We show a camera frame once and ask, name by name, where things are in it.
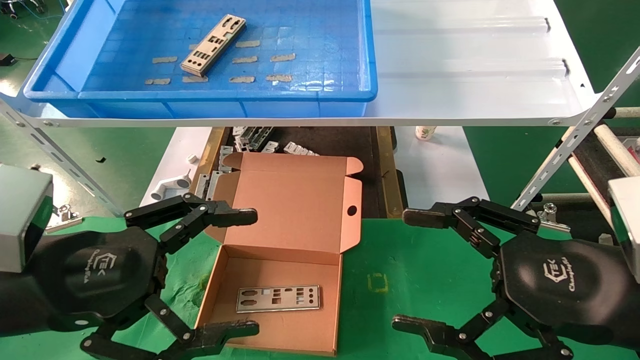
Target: bolt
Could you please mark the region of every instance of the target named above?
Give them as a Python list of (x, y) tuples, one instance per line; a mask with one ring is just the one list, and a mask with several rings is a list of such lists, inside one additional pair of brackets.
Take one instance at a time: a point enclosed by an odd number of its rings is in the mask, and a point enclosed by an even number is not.
[(556, 211), (558, 211), (558, 208), (553, 202), (546, 203), (542, 208), (549, 214), (555, 214)]

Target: white shelf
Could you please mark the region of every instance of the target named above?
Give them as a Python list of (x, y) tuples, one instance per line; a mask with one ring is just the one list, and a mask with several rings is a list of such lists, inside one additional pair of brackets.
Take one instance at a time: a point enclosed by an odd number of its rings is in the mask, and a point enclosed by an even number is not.
[(597, 96), (553, 0), (371, 0), (379, 92), (346, 119), (68, 119), (63, 127), (544, 126)]

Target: metal bracket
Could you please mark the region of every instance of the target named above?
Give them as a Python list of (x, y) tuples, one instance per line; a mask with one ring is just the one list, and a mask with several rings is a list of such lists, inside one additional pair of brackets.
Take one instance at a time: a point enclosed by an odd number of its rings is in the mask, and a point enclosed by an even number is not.
[(584, 113), (578, 124), (570, 127), (562, 143), (551, 151), (537, 173), (529, 181), (518, 199), (511, 205), (512, 209), (523, 211), (538, 194), (547, 181), (555, 174), (584, 140), (587, 134), (593, 130), (598, 121), (611, 109), (620, 96), (627, 91), (629, 86), (640, 74), (640, 47), (636, 49), (618, 74), (613, 78), (609, 86), (600, 94), (596, 103)]

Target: green table mat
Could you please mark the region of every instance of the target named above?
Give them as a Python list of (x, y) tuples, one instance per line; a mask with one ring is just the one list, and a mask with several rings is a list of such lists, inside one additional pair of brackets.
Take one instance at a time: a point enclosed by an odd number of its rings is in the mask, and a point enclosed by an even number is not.
[[(73, 231), (119, 231), (122, 219), (87, 218)], [(164, 228), (154, 229), (158, 235)], [(497, 232), (503, 239), (508, 234)], [(556, 238), (557, 233), (541, 232)], [(201, 234), (168, 260), (163, 300), (193, 326), (218, 244)], [(362, 241), (344, 256), (338, 357), (341, 359), (450, 359), (430, 354), (422, 338), (391, 329), (398, 313), (459, 327), (493, 300), (491, 261), (473, 251), (451, 230), (408, 227), (400, 220), (364, 220)], [(79, 349), (90, 331), (41, 332), (0, 338), (0, 358), (11, 360), (89, 360)], [(114, 340), (160, 351), (172, 335), (148, 315)], [(576, 360), (637, 360), (635, 352), (565, 340)], [(478, 341), (489, 354), (539, 347), (511, 322), (501, 320)], [(310, 356), (226, 348), (219, 359), (303, 359)]]

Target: metal parts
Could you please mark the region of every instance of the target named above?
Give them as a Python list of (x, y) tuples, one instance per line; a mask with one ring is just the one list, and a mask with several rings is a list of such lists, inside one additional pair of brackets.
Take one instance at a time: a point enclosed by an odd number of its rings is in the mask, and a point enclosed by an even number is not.
[(246, 20), (243, 18), (225, 15), (187, 56), (180, 67), (186, 72), (204, 76), (245, 27)]
[(311, 150), (308, 150), (294, 142), (289, 142), (287, 146), (284, 147), (284, 152), (292, 155), (308, 155), (308, 156), (319, 156)]
[(273, 126), (248, 126), (242, 130), (234, 127), (233, 134), (236, 138), (236, 150), (239, 152), (258, 151), (269, 140), (273, 132)]
[(320, 286), (288, 286), (241, 288), (238, 290), (237, 313), (266, 311), (317, 310), (320, 308)]
[(218, 171), (220, 172), (231, 172), (231, 168), (223, 165), (222, 161), (229, 155), (234, 153), (233, 146), (220, 146), (220, 156), (218, 157)]
[(53, 213), (60, 218), (60, 223), (52, 226), (47, 226), (45, 232), (47, 234), (55, 233), (56, 231), (68, 229), (74, 225), (82, 224), (84, 218), (80, 217), (78, 213), (71, 211), (71, 205), (64, 204), (59, 208), (53, 206)]
[(261, 152), (265, 152), (267, 154), (273, 154), (278, 150), (280, 144), (277, 142), (267, 142), (267, 145), (264, 146)]

